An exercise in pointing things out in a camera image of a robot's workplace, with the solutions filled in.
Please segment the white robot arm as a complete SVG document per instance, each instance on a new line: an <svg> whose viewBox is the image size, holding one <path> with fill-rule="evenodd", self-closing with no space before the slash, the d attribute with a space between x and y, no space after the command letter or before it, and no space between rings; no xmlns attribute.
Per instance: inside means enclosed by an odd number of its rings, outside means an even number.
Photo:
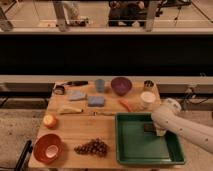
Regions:
<svg viewBox="0 0 213 171"><path fill-rule="evenodd" d="M213 127L183 119L178 116L180 112L180 103L167 98L152 112L151 118L158 129L173 132L213 154Z"/></svg>

